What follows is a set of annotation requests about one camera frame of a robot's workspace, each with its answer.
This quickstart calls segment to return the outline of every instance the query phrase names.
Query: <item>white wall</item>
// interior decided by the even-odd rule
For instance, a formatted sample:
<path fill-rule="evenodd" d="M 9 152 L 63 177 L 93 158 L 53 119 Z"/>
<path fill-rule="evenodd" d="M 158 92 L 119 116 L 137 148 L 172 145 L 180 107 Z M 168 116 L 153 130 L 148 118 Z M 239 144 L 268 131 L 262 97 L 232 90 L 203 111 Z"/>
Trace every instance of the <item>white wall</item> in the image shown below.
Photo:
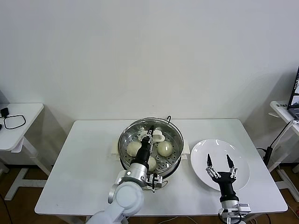
<path fill-rule="evenodd" d="M 264 147 L 283 126 L 267 115 L 269 103 L 289 98 L 299 64 L 298 7 L 297 0 L 2 0 L 0 90 L 9 102 L 46 105 L 50 121 L 36 138 L 45 150 L 59 151 L 78 119 L 169 114 L 239 118 Z"/>

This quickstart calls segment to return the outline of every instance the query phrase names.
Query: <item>white plate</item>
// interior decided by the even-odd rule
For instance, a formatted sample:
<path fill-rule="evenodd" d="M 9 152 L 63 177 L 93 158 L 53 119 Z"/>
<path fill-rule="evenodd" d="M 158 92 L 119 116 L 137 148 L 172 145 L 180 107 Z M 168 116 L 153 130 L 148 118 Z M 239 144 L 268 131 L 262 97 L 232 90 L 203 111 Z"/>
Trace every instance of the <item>white plate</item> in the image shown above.
<path fill-rule="evenodd" d="M 236 181 L 233 183 L 234 190 L 240 190 L 246 186 L 249 181 L 250 171 L 246 159 L 238 151 L 237 148 L 231 144 L 217 140 L 207 139 L 197 143 L 191 152 L 191 165 L 196 175 L 203 183 L 215 190 L 220 190 L 219 185 L 215 183 L 207 174 L 207 154 L 210 154 L 213 167 L 217 172 L 229 172 L 228 161 L 226 155 L 228 154 L 237 170 Z"/>

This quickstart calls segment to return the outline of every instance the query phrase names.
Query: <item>steamer basket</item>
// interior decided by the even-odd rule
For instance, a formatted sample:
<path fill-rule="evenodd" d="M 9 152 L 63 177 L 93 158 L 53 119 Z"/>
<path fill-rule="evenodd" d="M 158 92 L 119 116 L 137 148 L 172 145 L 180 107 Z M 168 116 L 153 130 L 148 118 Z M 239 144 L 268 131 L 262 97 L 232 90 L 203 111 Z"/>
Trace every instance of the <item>steamer basket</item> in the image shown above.
<path fill-rule="evenodd" d="M 160 130 L 165 136 L 165 140 L 169 141 L 173 145 L 172 154 L 167 157 L 161 156 L 157 152 L 158 143 L 154 143 L 151 156 L 155 158 L 157 162 L 156 169 L 148 174 L 157 173 L 163 178 L 170 176 L 178 167 L 181 154 L 184 147 L 184 140 L 181 132 L 178 128 L 170 122 L 170 120 L 164 120 L 160 118 L 144 118 L 132 123 L 121 134 L 118 140 L 118 153 L 121 159 L 121 164 L 124 169 L 128 169 L 131 161 L 134 157 L 129 156 L 127 153 L 128 144 L 132 141 L 138 141 L 138 136 L 142 131 L 147 131 L 151 126 L 154 126 L 156 130 Z"/>

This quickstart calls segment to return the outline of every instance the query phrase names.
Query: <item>table leg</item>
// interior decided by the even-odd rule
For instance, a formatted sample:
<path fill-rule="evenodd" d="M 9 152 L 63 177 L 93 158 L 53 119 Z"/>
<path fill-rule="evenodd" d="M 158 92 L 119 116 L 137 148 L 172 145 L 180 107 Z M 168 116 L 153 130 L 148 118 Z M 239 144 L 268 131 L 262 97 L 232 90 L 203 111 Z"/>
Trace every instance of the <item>table leg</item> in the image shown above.
<path fill-rule="evenodd" d="M 69 224 L 83 224 L 83 221 L 76 216 L 57 216 Z"/>
<path fill-rule="evenodd" d="M 34 163 L 46 174 L 50 175 L 52 166 L 39 155 L 38 151 L 34 146 L 24 137 L 23 146 L 26 148 L 25 153 L 34 161 Z"/>
<path fill-rule="evenodd" d="M 286 157 L 288 157 L 293 149 L 299 148 L 298 136 L 294 134 L 289 140 L 281 143 L 275 151 L 273 151 L 269 164 L 267 166 L 269 172 L 274 170 Z"/>
<path fill-rule="evenodd" d="M 275 182 L 278 189 L 289 189 L 296 202 L 299 202 L 299 191 L 283 169 L 276 170 L 282 181 Z"/>
<path fill-rule="evenodd" d="M 295 167 L 292 169 L 292 171 L 293 171 L 294 173 L 299 173 L 299 165 L 295 166 Z"/>
<path fill-rule="evenodd" d="M 4 173 L 9 172 L 9 168 L 7 168 L 2 162 L 0 162 L 0 170 L 2 170 Z"/>
<path fill-rule="evenodd" d="M 246 216 L 246 218 L 245 218 L 245 220 L 244 220 L 244 222 L 249 222 L 250 220 L 252 220 L 252 219 L 254 219 L 254 218 L 257 218 L 257 217 L 259 217 L 260 215 L 262 215 L 262 214 L 254 214 L 254 215 L 248 215 L 248 216 Z"/>
<path fill-rule="evenodd" d="M 17 192 L 19 187 L 30 187 L 30 188 L 43 188 L 46 184 L 46 180 L 26 180 L 23 179 L 28 171 L 28 168 L 22 168 L 14 180 L 13 185 L 11 185 L 8 193 L 6 194 L 4 200 L 11 201 Z"/>

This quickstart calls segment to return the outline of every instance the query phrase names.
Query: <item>white desk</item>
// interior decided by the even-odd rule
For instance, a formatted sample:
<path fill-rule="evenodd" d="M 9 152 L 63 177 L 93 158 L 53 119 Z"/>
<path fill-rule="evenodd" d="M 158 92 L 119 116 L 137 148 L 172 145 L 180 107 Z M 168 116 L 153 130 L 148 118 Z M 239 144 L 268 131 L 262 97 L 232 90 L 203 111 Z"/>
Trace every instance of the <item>white desk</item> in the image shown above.
<path fill-rule="evenodd" d="M 272 101 L 270 106 L 273 110 L 286 122 L 294 120 L 294 117 L 287 110 L 287 101 Z M 271 159 L 269 161 L 268 169 L 271 172 L 275 169 L 286 157 L 288 157 L 293 150 L 299 148 L 299 124 L 293 125 L 291 129 L 294 131 L 293 135 L 288 141 L 279 144 L 275 151 L 273 150 Z M 293 169 L 294 173 L 299 172 L 299 165 Z M 299 202 L 299 191 L 292 183 L 286 172 L 282 169 L 278 169 L 277 173 L 281 177 L 282 181 L 276 182 L 279 189 L 289 189 L 290 193 Z"/>
<path fill-rule="evenodd" d="M 5 107 L 8 108 L 9 115 L 21 114 L 26 119 L 26 123 L 23 126 L 13 130 L 7 130 L 4 127 L 3 119 L 0 119 L 0 124 L 3 125 L 0 130 L 0 151 L 11 151 L 40 114 L 43 104 L 0 104 L 0 109 Z"/>
<path fill-rule="evenodd" d="M 119 161 L 111 147 L 133 120 L 76 121 L 64 143 L 35 212 L 44 215 L 90 216 L 107 206 L 108 192 Z M 237 119 L 172 120 L 188 140 L 190 149 L 204 139 L 217 138 L 237 147 L 249 162 L 250 180 L 237 192 L 252 213 L 283 212 L 287 205 L 241 122 Z M 190 159 L 181 161 L 156 193 L 145 191 L 144 207 L 136 216 L 216 215 L 220 192 L 194 174 Z"/>
<path fill-rule="evenodd" d="M 23 115 L 26 119 L 26 123 L 16 129 L 8 130 L 4 127 L 3 119 L 0 119 L 0 124 L 3 125 L 0 130 L 0 152 L 12 151 L 18 144 L 23 144 L 25 147 L 25 153 L 39 166 L 43 172 L 47 175 L 50 174 L 52 167 L 47 164 L 44 158 L 42 158 L 38 151 L 32 146 L 32 144 L 24 137 L 26 131 L 30 128 L 34 120 L 40 114 L 43 109 L 43 104 L 0 104 L 0 109 L 7 107 L 9 115 Z M 8 169 L 1 163 L 0 169 L 4 172 L 8 172 Z M 28 169 L 23 168 L 16 177 L 13 185 L 5 196 L 5 200 L 12 200 L 14 194 L 19 187 L 43 187 L 45 181 L 42 180 L 24 180 Z"/>

